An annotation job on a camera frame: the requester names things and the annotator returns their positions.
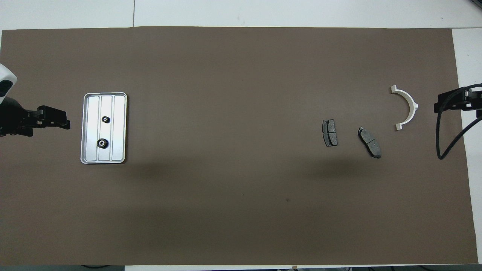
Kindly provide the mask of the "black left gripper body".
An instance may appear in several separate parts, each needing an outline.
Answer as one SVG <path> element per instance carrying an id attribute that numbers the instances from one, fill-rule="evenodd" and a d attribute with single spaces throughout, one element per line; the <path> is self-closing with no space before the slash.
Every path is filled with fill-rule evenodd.
<path id="1" fill-rule="evenodd" d="M 0 136 L 32 137 L 33 129 L 37 127 L 39 109 L 26 110 L 15 99 L 5 97 L 0 105 Z"/>

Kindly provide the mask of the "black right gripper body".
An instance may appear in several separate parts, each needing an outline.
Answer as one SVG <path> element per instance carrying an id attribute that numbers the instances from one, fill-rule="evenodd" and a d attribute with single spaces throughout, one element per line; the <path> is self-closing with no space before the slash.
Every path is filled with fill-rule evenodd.
<path id="1" fill-rule="evenodd" d="M 470 85 L 465 91 L 465 110 L 482 110 L 482 85 Z"/>

